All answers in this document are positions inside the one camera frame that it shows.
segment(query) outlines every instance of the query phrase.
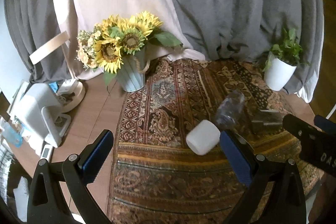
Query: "books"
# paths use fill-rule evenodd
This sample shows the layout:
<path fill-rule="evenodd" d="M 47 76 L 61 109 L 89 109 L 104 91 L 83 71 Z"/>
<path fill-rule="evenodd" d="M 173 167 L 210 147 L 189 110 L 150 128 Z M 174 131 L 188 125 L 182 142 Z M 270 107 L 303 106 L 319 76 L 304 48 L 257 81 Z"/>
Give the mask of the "books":
<path fill-rule="evenodd" d="M 22 97 L 25 95 L 27 90 L 31 87 L 31 84 L 27 81 L 22 80 L 19 88 L 16 90 L 13 96 L 13 102 L 10 104 L 7 113 L 10 116 L 10 119 L 14 121 L 15 119 L 15 106 L 19 103 Z"/>

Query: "white cup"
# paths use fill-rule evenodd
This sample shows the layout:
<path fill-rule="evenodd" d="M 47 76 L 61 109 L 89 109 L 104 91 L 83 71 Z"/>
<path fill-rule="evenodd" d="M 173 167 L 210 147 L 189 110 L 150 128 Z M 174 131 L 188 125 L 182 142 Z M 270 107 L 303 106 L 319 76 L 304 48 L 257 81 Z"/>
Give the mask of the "white cup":
<path fill-rule="evenodd" d="M 197 155 L 203 156 L 219 143 L 221 132 L 210 121 L 201 121 L 186 137 L 189 148 Z"/>

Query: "white cylindrical object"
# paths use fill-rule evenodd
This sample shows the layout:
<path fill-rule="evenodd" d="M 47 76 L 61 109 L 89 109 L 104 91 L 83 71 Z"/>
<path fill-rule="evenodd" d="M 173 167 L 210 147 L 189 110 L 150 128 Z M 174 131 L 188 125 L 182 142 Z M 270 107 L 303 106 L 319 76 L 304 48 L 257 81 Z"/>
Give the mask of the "white cylindrical object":
<path fill-rule="evenodd" d="M 189 148 L 203 156 L 219 143 L 219 129 L 208 120 L 201 121 L 186 137 Z"/>
<path fill-rule="evenodd" d="M 271 52 L 269 53 L 268 58 L 269 62 L 271 62 L 271 66 L 266 70 L 264 80 L 271 90 L 279 91 L 292 77 L 296 66 L 288 65 L 287 63 L 279 60 Z"/>

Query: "white appliance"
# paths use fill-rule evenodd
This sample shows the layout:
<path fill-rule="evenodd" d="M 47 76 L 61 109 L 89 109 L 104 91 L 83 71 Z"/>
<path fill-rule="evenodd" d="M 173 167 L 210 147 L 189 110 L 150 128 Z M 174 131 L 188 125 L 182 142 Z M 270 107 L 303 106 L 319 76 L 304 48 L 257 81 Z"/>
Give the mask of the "white appliance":
<path fill-rule="evenodd" d="M 70 110 L 74 109 L 84 98 L 85 95 L 85 88 L 81 82 L 79 82 L 73 70 L 71 69 L 71 66 L 69 66 L 68 61 L 68 55 L 66 54 L 66 42 L 69 40 L 69 36 L 67 32 L 62 32 L 59 35 L 55 36 L 53 39 L 49 40 L 46 44 L 39 47 L 36 51 L 34 51 L 30 56 L 30 60 L 33 63 L 33 65 L 40 62 L 43 58 L 48 56 L 50 53 L 55 51 L 58 47 L 62 47 L 65 61 L 68 65 L 69 73 L 71 75 L 71 80 L 65 81 L 60 89 L 58 90 L 58 93 L 61 92 L 62 88 L 65 89 L 65 93 L 74 93 L 74 97 L 71 102 L 65 104 L 62 108 L 62 112 L 66 113 Z"/>
<path fill-rule="evenodd" d="M 62 142 L 71 117 L 62 113 L 62 105 L 48 84 L 34 84 L 19 101 L 15 116 L 31 132 L 30 145 L 41 155 L 43 141 L 53 147 Z"/>

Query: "metal bolt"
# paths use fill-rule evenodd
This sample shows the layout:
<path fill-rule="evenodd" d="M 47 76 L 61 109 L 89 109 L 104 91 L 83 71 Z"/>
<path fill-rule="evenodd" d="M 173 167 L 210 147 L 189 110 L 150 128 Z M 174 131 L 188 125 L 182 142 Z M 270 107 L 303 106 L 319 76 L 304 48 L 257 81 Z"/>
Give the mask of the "metal bolt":
<path fill-rule="evenodd" d="M 77 159 L 77 155 L 76 154 L 72 154 L 69 156 L 69 161 L 74 161 Z"/>
<path fill-rule="evenodd" d="M 238 137 L 238 141 L 241 143 L 241 144 L 246 144 L 246 141 L 243 137 L 239 136 Z"/>
<path fill-rule="evenodd" d="M 258 154 L 258 155 L 257 155 L 257 160 L 259 160 L 259 161 L 264 161 L 264 160 L 265 160 L 265 156 L 262 155 L 262 154 Z"/>
<path fill-rule="evenodd" d="M 288 159 L 288 163 L 289 163 L 290 165 L 294 165 L 294 164 L 295 164 L 295 160 L 293 160 L 293 159 Z"/>
<path fill-rule="evenodd" d="M 39 161 L 39 165 L 41 165 L 41 166 L 42 166 L 42 165 L 44 165 L 46 162 L 47 162 L 47 160 L 46 160 L 46 159 L 42 159 L 42 160 L 40 160 L 40 161 Z"/>

